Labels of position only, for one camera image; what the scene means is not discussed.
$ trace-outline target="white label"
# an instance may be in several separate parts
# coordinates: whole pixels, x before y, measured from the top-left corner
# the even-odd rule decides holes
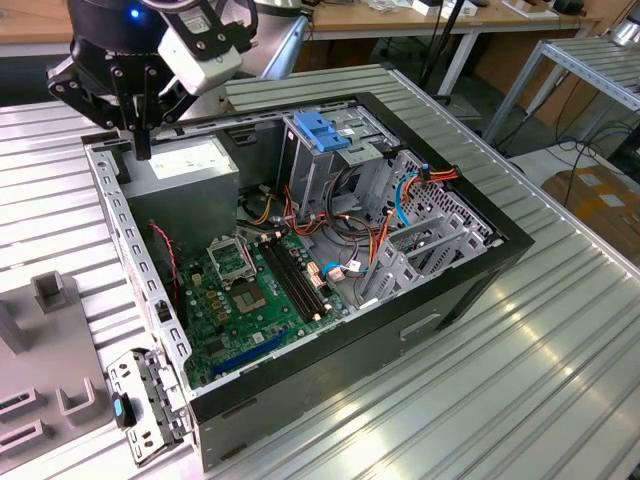
[[[582,175],[578,175],[578,177],[580,177],[580,180],[582,180],[586,185],[589,185],[590,187],[597,187],[598,185],[602,185],[602,182],[598,179],[598,177],[592,175],[591,173],[583,173]]]
[[[600,195],[600,198],[610,207],[624,207],[624,202],[616,195]]]
[[[191,33],[197,35],[199,33],[209,31],[207,19],[200,7],[181,12],[179,13],[179,16]]]
[[[197,172],[205,168],[212,168],[221,161],[228,163],[226,157],[218,150],[215,144],[205,143],[183,148],[179,152],[155,153],[149,160],[149,165],[151,165],[156,177],[162,180],[176,175]]]
[[[358,262],[357,260],[351,260],[349,263],[347,263],[346,267],[347,270],[350,270],[352,272],[359,272],[361,265],[362,263]]]

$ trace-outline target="table leg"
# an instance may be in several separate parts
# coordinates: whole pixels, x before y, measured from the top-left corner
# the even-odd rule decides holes
[[[589,34],[589,32],[591,32],[592,28],[593,28],[593,25],[585,25],[585,26],[581,27],[576,32],[576,35],[575,35],[574,38],[584,38],[584,37],[586,37]],[[549,92],[551,91],[551,89],[556,85],[558,80],[560,80],[560,77],[562,76],[564,71],[565,71],[564,68],[561,67],[560,65],[556,65],[555,67],[553,67],[553,70],[551,70],[551,73],[549,74],[547,79],[542,84],[542,87],[540,87],[540,90],[538,90],[538,93],[536,93],[536,96],[533,97],[533,100],[531,100],[531,103],[527,107],[527,113],[529,115],[536,108],[538,108],[538,106],[542,102],[545,101],[545,99],[547,98],[547,95],[549,95]]]
[[[478,35],[478,32],[471,31],[462,36],[462,41],[456,50],[456,54],[453,56],[449,70],[447,70],[447,74],[445,75],[444,80],[442,80],[442,84],[438,90],[438,95],[449,95],[451,93],[453,86],[456,84],[456,81],[460,76],[460,72],[462,72],[464,64],[467,62],[467,58],[469,58],[469,54],[478,39]]]
[[[520,98],[522,91],[529,83],[529,80],[531,79],[531,77],[533,76],[533,73],[538,67],[540,60],[542,60],[543,47],[544,47],[544,42],[538,42],[538,45],[536,45],[536,48],[533,50],[533,53],[529,57],[529,60],[527,60],[527,63],[525,63],[524,67],[522,67],[522,70],[518,74],[516,81],[513,82],[513,86],[511,87],[511,90],[509,90],[509,93],[507,93],[507,96],[504,97],[504,100],[502,101],[500,108],[498,108],[498,111],[491,119],[491,123],[489,124],[489,126],[484,132],[484,135],[482,136],[485,142],[489,144],[492,143],[493,139],[500,131],[500,127],[502,127],[502,123],[507,118],[507,115],[515,105],[518,98]]]

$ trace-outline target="motherboard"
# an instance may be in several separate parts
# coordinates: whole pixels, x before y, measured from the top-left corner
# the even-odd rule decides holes
[[[192,388],[349,314],[340,295],[315,274],[295,233],[255,242],[233,237],[207,253],[180,271],[193,351],[185,370]],[[230,273],[242,271],[247,276],[229,282]]]

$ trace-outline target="cardboard box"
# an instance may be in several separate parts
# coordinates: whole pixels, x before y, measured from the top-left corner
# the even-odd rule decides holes
[[[547,10],[547,3],[543,0],[507,0],[509,5],[513,5],[518,10],[527,13],[538,13]]]
[[[562,204],[570,176],[571,171],[559,172],[542,188]],[[640,193],[631,190],[618,175],[603,166],[577,169],[567,208],[622,255],[640,265]]]

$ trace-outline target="aluminum workbench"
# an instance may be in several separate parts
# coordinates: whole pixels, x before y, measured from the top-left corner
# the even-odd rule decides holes
[[[535,245],[458,323],[240,452],[216,478],[625,478],[640,460],[640,272],[396,71],[232,82],[239,110],[375,93]],[[74,275],[103,365],[150,339],[59,103],[0,110],[0,288]],[[7,479],[200,478],[182,445],[136,470],[112,422]]]
[[[593,131],[615,102],[631,110],[629,118],[624,120],[629,120],[633,112],[637,113],[640,110],[640,51],[620,47],[603,37],[545,40],[538,42],[489,123],[483,135],[487,143],[493,142],[507,115],[545,57],[555,62],[556,66],[527,108],[529,114],[547,99],[565,70],[610,98],[609,106],[594,117],[595,121],[580,136],[581,139]]]

